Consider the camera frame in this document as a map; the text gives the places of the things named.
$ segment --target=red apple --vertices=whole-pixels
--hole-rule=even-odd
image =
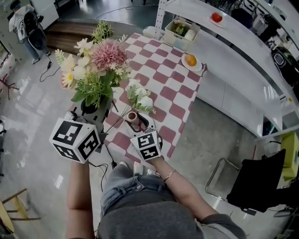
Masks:
[[[214,22],[221,22],[222,21],[222,16],[219,13],[213,13],[212,14],[212,20]]]

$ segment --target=white plate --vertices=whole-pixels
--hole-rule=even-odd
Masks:
[[[207,17],[208,18],[208,20],[212,23],[212,24],[214,24],[214,25],[216,25],[216,26],[218,26],[218,27],[220,27],[220,28],[226,28],[226,26],[225,26],[225,23],[224,23],[224,17],[222,16],[222,21],[221,22],[215,22],[215,21],[213,21],[213,19],[211,18],[211,16],[209,16],[209,17]]]
[[[187,54],[183,54],[182,59],[181,59],[184,67],[186,67],[188,70],[191,70],[191,71],[200,71],[201,68],[202,68],[202,64],[201,64],[200,60],[195,56],[196,65],[195,66],[189,66],[189,64],[185,61],[185,56],[186,55]]]

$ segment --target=white shelf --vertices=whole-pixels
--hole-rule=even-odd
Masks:
[[[223,21],[226,28],[220,28],[212,24],[208,20],[208,16],[220,10],[200,0],[171,0],[166,3],[165,11],[194,21],[219,34],[241,49],[269,75],[287,98],[292,99],[292,108],[299,117],[299,102],[292,88],[277,70],[271,56],[271,50],[249,29],[225,13],[223,13]],[[279,121],[277,126],[278,129],[282,128]]]
[[[197,97],[231,117],[257,137],[263,135],[263,112],[211,72],[200,81]]]
[[[282,130],[281,103],[278,94],[264,77],[229,46],[199,31],[195,43],[187,51],[207,63],[208,70],[235,88],[260,109],[277,130]]]

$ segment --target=wooden stool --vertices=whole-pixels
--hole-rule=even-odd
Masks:
[[[27,189],[23,189],[9,198],[3,200],[0,202],[0,218],[2,219],[3,224],[5,227],[11,231],[14,232],[14,226],[12,224],[12,221],[33,221],[33,220],[40,220],[41,218],[28,218],[27,210],[24,206],[24,204],[21,202],[21,200],[18,198],[18,195],[21,193],[27,191]],[[7,203],[8,201],[12,200],[14,203],[14,208],[15,210],[6,210],[4,207],[4,204]],[[17,212],[20,214],[20,218],[11,218],[8,213],[11,212]]]

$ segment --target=orange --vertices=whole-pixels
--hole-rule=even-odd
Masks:
[[[186,55],[185,56],[185,61],[189,66],[195,66],[196,65],[196,58],[194,55]]]

